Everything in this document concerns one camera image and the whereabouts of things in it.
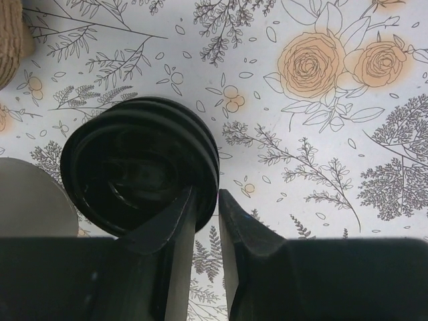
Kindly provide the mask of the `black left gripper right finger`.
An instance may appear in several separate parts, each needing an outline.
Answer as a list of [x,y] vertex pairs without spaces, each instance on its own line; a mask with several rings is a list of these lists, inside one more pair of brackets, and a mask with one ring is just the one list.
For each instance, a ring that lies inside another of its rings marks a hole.
[[287,240],[219,192],[230,320],[426,320],[427,243]]

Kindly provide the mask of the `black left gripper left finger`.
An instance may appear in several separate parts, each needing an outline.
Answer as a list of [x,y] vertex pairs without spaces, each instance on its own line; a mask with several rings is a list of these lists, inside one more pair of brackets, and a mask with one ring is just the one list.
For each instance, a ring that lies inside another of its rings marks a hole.
[[1,240],[2,320],[185,320],[196,193],[118,239]]

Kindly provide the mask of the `black plastic cup lid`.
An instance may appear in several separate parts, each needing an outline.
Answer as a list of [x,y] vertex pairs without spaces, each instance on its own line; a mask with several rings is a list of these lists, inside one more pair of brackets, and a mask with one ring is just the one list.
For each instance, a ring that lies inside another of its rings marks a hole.
[[196,193],[202,229],[216,207],[219,169],[217,144],[203,120],[154,96],[121,102],[81,125],[60,159],[72,203],[115,236],[158,215],[187,187]]

